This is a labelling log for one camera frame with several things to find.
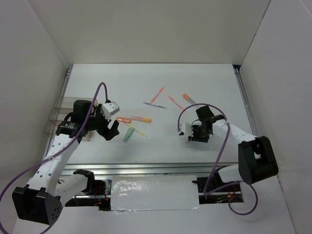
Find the aluminium frame rail front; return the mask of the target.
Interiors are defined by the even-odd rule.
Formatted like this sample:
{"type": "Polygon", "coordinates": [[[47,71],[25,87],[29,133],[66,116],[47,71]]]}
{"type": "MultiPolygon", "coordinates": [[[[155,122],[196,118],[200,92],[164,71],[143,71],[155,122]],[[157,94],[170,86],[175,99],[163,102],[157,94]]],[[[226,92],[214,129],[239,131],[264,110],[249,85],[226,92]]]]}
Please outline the aluminium frame rail front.
{"type": "Polygon", "coordinates": [[[173,175],[209,173],[213,163],[148,163],[148,164],[69,164],[62,176],[69,176],[76,170],[91,171],[96,176],[118,175],[173,175]]]}

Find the yellow thin pen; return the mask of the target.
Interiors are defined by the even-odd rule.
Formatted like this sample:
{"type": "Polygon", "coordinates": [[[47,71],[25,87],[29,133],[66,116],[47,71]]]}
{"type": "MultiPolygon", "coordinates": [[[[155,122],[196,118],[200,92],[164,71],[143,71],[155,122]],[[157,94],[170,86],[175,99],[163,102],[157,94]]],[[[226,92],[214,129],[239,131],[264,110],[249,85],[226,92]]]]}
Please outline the yellow thin pen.
{"type": "Polygon", "coordinates": [[[132,128],[135,132],[139,133],[140,135],[144,136],[144,137],[148,137],[146,134],[144,134],[143,132],[141,132],[140,130],[134,128],[131,124],[129,123],[124,123],[126,126],[128,126],[129,128],[132,128]]]}

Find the clear drawer organizer far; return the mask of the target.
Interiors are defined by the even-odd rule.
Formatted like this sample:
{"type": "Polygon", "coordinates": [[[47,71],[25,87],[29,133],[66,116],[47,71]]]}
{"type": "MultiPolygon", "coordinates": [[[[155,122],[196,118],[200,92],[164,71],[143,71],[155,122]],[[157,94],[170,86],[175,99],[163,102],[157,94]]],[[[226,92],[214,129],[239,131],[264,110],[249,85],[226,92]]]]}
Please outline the clear drawer organizer far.
{"type": "Polygon", "coordinates": [[[74,106],[74,102],[77,100],[92,101],[93,99],[85,97],[58,97],[54,104],[54,108],[72,109],[74,106]]]}

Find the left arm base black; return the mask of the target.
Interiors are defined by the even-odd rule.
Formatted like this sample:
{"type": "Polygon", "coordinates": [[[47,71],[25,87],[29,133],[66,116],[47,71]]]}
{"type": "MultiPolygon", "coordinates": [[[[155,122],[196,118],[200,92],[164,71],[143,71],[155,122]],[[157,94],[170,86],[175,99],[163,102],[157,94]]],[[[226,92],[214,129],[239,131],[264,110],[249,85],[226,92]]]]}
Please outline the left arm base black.
{"type": "Polygon", "coordinates": [[[66,207],[96,207],[100,211],[111,210],[112,180],[95,180],[92,189],[88,192],[80,192],[73,196],[66,207]]]}

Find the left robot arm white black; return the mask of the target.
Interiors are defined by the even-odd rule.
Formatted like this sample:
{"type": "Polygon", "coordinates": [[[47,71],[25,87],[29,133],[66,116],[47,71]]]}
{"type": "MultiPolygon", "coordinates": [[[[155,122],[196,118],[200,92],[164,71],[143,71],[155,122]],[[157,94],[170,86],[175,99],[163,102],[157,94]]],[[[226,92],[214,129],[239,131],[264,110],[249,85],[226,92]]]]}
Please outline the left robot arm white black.
{"type": "Polygon", "coordinates": [[[63,180],[60,178],[81,140],[96,131],[106,141],[119,134],[118,121],[109,125],[119,111],[112,101],[94,105],[89,100],[76,100],[73,110],[58,125],[53,145],[34,176],[24,187],[16,187],[12,199],[20,219],[52,226],[65,204],[75,195],[96,190],[94,173],[78,169],[63,180]]]}

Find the grey thin pen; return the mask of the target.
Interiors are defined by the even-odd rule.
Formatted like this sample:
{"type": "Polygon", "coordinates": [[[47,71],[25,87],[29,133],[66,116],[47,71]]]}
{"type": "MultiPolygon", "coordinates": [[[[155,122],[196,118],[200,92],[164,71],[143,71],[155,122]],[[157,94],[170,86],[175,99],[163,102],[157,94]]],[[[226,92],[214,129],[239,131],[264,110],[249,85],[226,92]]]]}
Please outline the grey thin pen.
{"type": "Polygon", "coordinates": [[[143,102],[143,104],[146,104],[146,105],[149,105],[149,106],[153,106],[153,107],[157,107],[157,108],[161,108],[161,109],[167,109],[167,107],[165,107],[165,106],[156,105],[156,104],[149,103],[149,102],[143,102]]]}

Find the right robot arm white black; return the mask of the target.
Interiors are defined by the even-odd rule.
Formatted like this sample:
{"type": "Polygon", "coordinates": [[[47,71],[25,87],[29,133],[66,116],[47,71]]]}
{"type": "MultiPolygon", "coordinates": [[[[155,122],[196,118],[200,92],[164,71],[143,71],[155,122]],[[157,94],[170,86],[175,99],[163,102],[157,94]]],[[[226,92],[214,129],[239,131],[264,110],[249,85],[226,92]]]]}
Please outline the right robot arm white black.
{"type": "Polygon", "coordinates": [[[207,143],[211,135],[224,140],[221,151],[227,143],[237,147],[238,163],[218,169],[213,186],[224,191],[230,182],[245,182],[248,185],[278,175],[279,168],[270,140],[266,136],[254,136],[244,132],[226,120],[223,114],[215,115],[209,106],[196,110],[198,125],[185,124],[191,130],[189,141],[207,143]]]}

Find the clear drawer organizer middle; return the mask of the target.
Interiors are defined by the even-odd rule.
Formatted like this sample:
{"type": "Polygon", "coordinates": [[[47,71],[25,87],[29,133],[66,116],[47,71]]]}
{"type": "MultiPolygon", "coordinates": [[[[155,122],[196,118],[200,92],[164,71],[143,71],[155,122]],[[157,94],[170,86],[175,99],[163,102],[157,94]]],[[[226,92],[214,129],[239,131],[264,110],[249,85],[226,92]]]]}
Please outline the clear drawer organizer middle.
{"type": "Polygon", "coordinates": [[[69,109],[69,108],[54,108],[54,109],[52,109],[48,120],[50,120],[50,121],[62,121],[72,111],[73,111],[73,109],[69,109]]]}

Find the orange capped clear marker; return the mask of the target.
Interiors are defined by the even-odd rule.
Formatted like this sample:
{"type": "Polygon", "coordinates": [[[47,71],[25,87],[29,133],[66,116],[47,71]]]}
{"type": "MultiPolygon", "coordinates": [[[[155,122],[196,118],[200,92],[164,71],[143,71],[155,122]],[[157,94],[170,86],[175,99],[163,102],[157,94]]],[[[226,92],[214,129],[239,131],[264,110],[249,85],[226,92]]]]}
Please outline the orange capped clear marker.
{"type": "Polygon", "coordinates": [[[183,94],[183,97],[184,97],[191,105],[196,104],[196,102],[195,102],[188,94],[183,94]]]}

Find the orange thin pen right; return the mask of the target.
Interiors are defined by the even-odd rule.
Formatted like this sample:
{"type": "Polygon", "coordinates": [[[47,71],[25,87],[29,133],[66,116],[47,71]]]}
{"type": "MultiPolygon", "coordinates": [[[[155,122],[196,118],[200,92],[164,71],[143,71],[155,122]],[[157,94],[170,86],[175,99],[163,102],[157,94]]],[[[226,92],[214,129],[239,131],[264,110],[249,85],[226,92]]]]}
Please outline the orange thin pen right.
{"type": "Polygon", "coordinates": [[[178,106],[181,110],[184,110],[184,108],[183,108],[178,102],[176,102],[171,96],[168,96],[168,98],[169,98],[176,106],[178,106]]]}

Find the orange thin pen far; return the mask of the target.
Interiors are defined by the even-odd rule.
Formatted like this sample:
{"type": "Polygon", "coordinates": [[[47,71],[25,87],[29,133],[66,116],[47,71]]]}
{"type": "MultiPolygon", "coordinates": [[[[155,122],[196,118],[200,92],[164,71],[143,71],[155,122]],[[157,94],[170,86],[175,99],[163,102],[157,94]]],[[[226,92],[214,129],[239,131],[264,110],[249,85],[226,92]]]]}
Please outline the orange thin pen far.
{"type": "Polygon", "coordinates": [[[151,99],[151,101],[150,101],[150,103],[152,104],[155,100],[156,100],[156,98],[161,94],[161,92],[164,90],[164,86],[163,87],[161,87],[161,89],[157,92],[157,94],[151,99]]]}

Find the white foil sheet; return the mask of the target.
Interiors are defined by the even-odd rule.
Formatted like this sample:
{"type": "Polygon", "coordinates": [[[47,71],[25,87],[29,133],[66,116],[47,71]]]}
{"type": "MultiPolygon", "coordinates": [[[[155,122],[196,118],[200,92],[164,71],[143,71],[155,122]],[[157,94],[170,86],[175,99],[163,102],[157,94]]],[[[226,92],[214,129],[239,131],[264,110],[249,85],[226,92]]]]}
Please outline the white foil sheet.
{"type": "Polygon", "coordinates": [[[113,211],[192,210],[199,208],[194,175],[115,176],[113,211]]]}

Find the green translucent cap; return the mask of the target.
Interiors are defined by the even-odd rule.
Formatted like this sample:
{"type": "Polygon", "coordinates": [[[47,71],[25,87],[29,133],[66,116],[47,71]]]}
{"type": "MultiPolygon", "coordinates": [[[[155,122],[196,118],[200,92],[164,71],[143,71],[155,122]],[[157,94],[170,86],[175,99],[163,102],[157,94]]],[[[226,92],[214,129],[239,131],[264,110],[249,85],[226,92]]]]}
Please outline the green translucent cap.
{"type": "Polygon", "coordinates": [[[129,139],[131,138],[132,134],[134,133],[134,128],[129,128],[128,131],[126,132],[125,136],[124,136],[124,139],[123,139],[123,142],[128,142],[129,139]]]}

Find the orange thin pen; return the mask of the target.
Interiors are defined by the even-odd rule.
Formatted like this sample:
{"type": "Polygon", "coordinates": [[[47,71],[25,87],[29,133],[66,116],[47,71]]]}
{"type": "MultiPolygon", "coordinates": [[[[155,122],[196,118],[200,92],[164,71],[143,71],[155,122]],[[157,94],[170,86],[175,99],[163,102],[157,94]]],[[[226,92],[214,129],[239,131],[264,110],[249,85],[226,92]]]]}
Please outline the orange thin pen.
{"type": "Polygon", "coordinates": [[[161,94],[161,92],[164,90],[164,86],[163,87],[161,87],[161,89],[157,92],[157,94],[151,99],[151,101],[150,101],[150,103],[152,104],[155,100],[156,100],[156,98],[161,94]]]}
{"type": "Polygon", "coordinates": [[[169,98],[176,106],[178,106],[181,110],[184,110],[184,108],[183,108],[178,102],[176,102],[171,96],[168,96],[168,98],[169,98]]]}

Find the clear drawer organizer near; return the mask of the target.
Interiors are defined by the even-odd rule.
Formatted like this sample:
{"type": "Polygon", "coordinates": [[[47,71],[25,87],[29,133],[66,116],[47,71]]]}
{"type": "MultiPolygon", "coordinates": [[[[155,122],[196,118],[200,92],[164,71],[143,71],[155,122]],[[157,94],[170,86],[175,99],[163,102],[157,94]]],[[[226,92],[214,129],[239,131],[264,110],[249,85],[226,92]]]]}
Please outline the clear drawer organizer near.
{"type": "MultiPolygon", "coordinates": [[[[49,120],[47,121],[45,128],[43,130],[44,134],[48,134],[48,135],[55,135],[56,134],[56,130],[58,125],[61,124],[61,121],[54,121],[54,120],[49,120]]],[[[91,138],[92,133],[88,132],[83,138],[82,141],[89,141],[91,138]]]]}

